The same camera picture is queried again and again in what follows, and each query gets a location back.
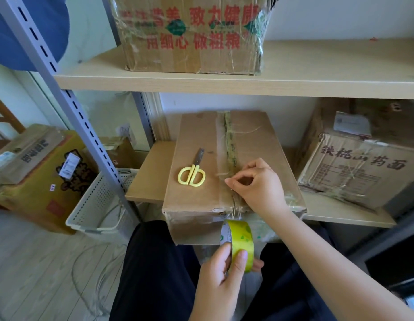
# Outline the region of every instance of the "tape roll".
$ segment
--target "tape roll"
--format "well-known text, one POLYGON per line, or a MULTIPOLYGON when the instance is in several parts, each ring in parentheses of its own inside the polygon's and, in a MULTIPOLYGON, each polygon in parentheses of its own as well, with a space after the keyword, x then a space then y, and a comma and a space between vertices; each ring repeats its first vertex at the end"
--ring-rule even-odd
POLYGON ((245 272, 248 273, 252 270, 255 247, 253 245, 252 231, 248 223, 245 221, 226 220, 220 233, 220 244, 222 245, 225 242, 232 243, 231 261, 234 261, 236 254, 240 250, 247 251, 245 272))

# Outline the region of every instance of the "scissors blade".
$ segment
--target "scissors blade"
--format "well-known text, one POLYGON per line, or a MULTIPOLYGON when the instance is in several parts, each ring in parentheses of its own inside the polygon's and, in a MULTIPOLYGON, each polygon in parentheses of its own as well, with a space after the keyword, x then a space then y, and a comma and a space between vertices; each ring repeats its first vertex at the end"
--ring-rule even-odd
POLYGON ((200 165, 200 162, 201 162, 201 159, 203 158, 203 155, 204 155, 204 149, 200 148, 197 152, 197 155, 195 156, 195 161, 194 161, 195 166, 200 165))

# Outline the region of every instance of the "light wooden floor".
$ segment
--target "light wooden floor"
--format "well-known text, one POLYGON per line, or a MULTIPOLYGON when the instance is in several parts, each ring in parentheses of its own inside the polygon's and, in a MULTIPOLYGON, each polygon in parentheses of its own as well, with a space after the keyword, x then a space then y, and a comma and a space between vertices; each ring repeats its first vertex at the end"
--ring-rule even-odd
POLYGON ((96 283, 106 264, 117 258, 100 292, 103 306, 110 310, 124 252, 124 246, 101 243, 79 232, 71 236, 46 232, 0 212, 0 316, 6 321, 96 319, 72 282, 77 259, 76 286, 99 315, 97 320, 108 320, 94 307, 96 283))

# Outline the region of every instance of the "dark pants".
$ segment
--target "dark pants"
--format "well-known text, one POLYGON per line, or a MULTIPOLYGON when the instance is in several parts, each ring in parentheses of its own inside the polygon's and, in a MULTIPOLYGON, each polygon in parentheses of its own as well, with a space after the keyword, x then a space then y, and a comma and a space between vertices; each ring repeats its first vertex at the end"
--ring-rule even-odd
MULTIPOLYGON (((326 230, 317 232, 330 242, 326 230)), ((283 243, 268 243, 260 258, 263 281, 243 320, 336 320, 283 243)), ((188 320, 199 272, 192 246, 175 246, 164 221, 140 224, 109 320, 188 320)))

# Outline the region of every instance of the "hand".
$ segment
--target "hand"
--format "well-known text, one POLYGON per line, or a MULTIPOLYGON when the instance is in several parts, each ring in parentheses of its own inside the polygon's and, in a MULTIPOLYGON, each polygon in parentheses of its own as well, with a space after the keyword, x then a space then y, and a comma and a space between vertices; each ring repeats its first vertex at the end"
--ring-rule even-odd
MULTIPOLYGON (((189 321, 228 321, 232 318, 244 269, 247 251, 241 250, 226 278, 231 264, 231 243, 223 244, 213 256, 201 266, 195 302, 189 321)), ((260 271, 263 261, 255 259, 253 271, 260 271)))
POLYGON ((278 175, 262 159, 247 163, 225 183, 263 219, 290 211, 278 175), (242 184, 244 179, 248 179, 248 186, 242 184))

